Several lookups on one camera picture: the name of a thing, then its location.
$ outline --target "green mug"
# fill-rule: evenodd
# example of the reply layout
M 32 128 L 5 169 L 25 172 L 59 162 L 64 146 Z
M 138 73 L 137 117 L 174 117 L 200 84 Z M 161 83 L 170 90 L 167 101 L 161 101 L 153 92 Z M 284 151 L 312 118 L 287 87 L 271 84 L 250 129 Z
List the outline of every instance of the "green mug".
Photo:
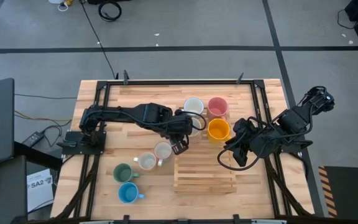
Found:
M 133 177 L 138 177 L 139 174 L 134 174 L 131 166 L 128 164 L 119 164 L 114 169 L 114 179 L 120 183 L 125 183 L 132 180 Z

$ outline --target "blue mug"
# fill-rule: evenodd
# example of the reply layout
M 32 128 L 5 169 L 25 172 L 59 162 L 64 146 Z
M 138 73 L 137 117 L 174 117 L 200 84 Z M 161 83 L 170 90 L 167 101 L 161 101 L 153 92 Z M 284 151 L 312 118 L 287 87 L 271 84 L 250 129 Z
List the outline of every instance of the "blue mug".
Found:
M 145 195 L 139 193 L 139 189 L 137 188 L 136 184 L 132 182 L 126 182 L 119 188 L 118 198 L 122 203 L 133 203 L 138 198 L 145 198 Z

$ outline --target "orange mug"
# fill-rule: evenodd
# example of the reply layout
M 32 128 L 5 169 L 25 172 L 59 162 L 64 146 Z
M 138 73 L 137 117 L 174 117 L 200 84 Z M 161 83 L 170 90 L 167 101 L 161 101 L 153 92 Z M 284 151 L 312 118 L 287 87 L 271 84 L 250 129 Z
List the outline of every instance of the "orange mug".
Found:
M 226 100 L 220 97 L 214 97 L 208 102 L 208 109 L 206 115 L 209 121 L 212 121 L 215 118 L 221 118 L 227 120 L 227 111 L 229 110 L 229 105 L 227 105 Z
M 208 140 L 213 144 L 219 144 L 231 139 L 230 125 L 223 119 L 213 119 L 208 124 Z

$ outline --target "pink mug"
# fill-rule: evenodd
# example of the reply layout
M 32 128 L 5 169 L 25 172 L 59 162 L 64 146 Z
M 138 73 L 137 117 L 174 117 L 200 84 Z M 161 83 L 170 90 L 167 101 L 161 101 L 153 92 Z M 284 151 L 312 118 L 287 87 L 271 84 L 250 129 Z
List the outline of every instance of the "pink mug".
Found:
M 208 102 L 208 109 L 206 115 L 211 122 L 215 118 L 221 118 L 226 120 L 227 111 L 229 106 L 227 105 L 226 100 L 220 97 L 214 97 Z

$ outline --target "gray floor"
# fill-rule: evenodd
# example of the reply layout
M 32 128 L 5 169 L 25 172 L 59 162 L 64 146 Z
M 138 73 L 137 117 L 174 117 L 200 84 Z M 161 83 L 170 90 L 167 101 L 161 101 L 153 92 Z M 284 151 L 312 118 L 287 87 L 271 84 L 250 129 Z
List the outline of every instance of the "gray floor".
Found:
M 336 24 L 350 0 L 268 0 L 281 46 L 358 46 L 353 30 Z M 273 46 L 262 0 L 132 0 L 122 17 L 106 23 L 86 5 L 105 47 L 246 45 Z M 342 23 L 351 26 L 345 14 Z M 47 0 L 5 0 L 0 9 L 0 49 L 99 47 L 80 4 L 59 12 Z M 108 52 L 116 72 L 141 78 L 281 78 L 274 51 Z M 358 51 L 284 52 L 296 100 L 313 85 L 325 85 L 335 109 L 314 119 L 307 138 L 313 169 L 358 167 Z M 112 79 L 102 53 L 0 54 L 0 79 L 12 77 L 16 93 L 75 96 L 80 80 Z M 31 116 L 70 118 L 73 100 L 16 97 L 16 110 Z M 15 118 L 15 139 L 24 140 L 48 122 Z M 51 151 L 45 142 L 37 147 Z M 47 217 L 47 212 L 33 214 Z

